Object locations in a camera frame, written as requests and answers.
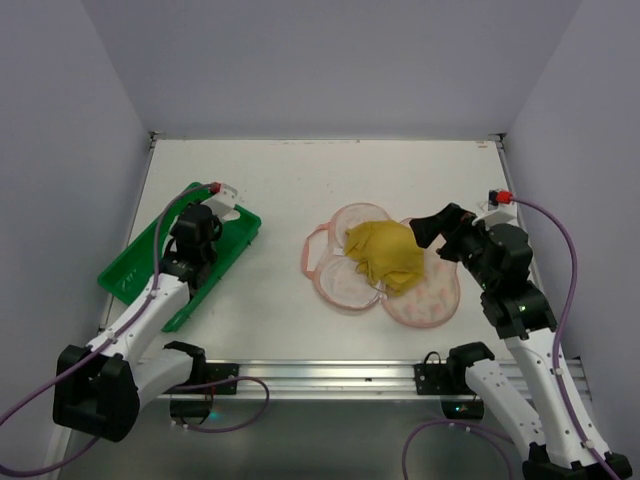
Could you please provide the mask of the yellow bra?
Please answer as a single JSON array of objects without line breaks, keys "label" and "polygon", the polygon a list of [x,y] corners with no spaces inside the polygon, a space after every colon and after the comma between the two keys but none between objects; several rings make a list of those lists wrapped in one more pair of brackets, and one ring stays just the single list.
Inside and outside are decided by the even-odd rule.
[{"label": "yellow bra", "polygon": [[345,256],[371,287],[405,294],[424,277],[424,253],[409,227],[393,220],[367,221],[346,230]]}]

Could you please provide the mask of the floral pink laundry bag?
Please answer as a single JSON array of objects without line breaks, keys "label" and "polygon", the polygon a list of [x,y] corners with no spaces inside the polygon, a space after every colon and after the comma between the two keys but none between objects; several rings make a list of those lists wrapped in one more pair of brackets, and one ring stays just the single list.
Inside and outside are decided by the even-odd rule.
[{"label": "floral pink laundry bag", "polygon": [[461,298],[456,265],[437,255],[443,244],[438,237],[421,249],[407,219],[397,222],[377,205],[353,203],[307,236],[300,268],[337,308],[380,304],[399,323],[434,328],[453,317]]}]

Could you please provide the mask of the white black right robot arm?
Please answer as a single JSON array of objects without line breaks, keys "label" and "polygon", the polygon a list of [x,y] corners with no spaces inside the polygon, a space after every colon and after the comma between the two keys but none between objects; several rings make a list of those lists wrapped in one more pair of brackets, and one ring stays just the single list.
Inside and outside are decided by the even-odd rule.
[{"label": "white black right robot arm", "polygon": [[511,218],[503,203],[493,201],[481,217],[451,203],[409,222],[418,246],[442,238],[440,258],[461,263],[479,284],[483,313],[513,356],[529,395],[500,379],[498,363],[480,342],[450,351],[450,377],[495,415],[519,451],[525,478],[628,479],[629,460],[610,449],[580,398],[560,349],[560,325],[529,278],[529,237]]}]

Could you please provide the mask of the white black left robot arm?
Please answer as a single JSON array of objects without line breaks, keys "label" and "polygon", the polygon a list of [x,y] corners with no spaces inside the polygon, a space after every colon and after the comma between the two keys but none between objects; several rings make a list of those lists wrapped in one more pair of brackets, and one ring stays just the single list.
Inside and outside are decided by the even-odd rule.
[{"label": "white black left robot arm", "polygon": [[84,347],[60,354],[52,417],[56,424],[112,442],[122,440],[140,411],[173,387],[204,381],[202,348],[179,341],[151,361],[141,357],[164,325],[188,306],[217,259],[222,223],[211,208],[189,204],[170,230],[170,241],[138,298]]}]

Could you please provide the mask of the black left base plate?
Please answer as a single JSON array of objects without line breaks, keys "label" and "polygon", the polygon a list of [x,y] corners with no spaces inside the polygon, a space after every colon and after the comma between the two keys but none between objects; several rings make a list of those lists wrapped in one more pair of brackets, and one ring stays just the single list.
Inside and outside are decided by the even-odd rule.
[{"label": "black left base plate", "polygon": [[240,365],[229,362],[208,362],[205,368],[203,384],[215,383],[215,386],[206,387],[203,392],[206,395],[235,395],[239,376]]}]

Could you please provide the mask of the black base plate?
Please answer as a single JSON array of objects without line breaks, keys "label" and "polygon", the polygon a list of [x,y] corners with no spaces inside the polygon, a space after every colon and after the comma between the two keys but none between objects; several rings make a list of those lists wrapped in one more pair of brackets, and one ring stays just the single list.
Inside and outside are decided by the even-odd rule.
[{"label": "black base plate", "polygon": [[215,386],[206,387],[203,392],[206,395],[235,395],[239,376],[240,365],[229,362],[208,362],[205,368],[203,384],[215,383]]},{"label": "black base plate", "polygon": [[417,363],[413,365],[416,394],[419,396],[473,396],[468,386],[454,378],[446,364]]}]

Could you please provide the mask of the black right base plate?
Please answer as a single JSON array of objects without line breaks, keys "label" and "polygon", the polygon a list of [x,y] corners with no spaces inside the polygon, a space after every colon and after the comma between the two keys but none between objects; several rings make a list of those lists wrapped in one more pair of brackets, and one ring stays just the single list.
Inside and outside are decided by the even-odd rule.
[{"label": "black right base plate", "polygon": [[446,364],[417,363],[413,365],[416,394],[419,396],[473,396],[468,386],[454,378]]}]

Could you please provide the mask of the aluminium front rail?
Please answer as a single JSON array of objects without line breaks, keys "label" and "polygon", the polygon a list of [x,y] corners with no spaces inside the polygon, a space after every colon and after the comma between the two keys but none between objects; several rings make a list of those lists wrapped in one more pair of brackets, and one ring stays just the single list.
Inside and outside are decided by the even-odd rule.
[{"label": "aluminium front rail", "polygon": [[243,377],[232,395],[260,400],[262,380],[272,400],[426,400],[409,361],[266,361],[238,364]]}]

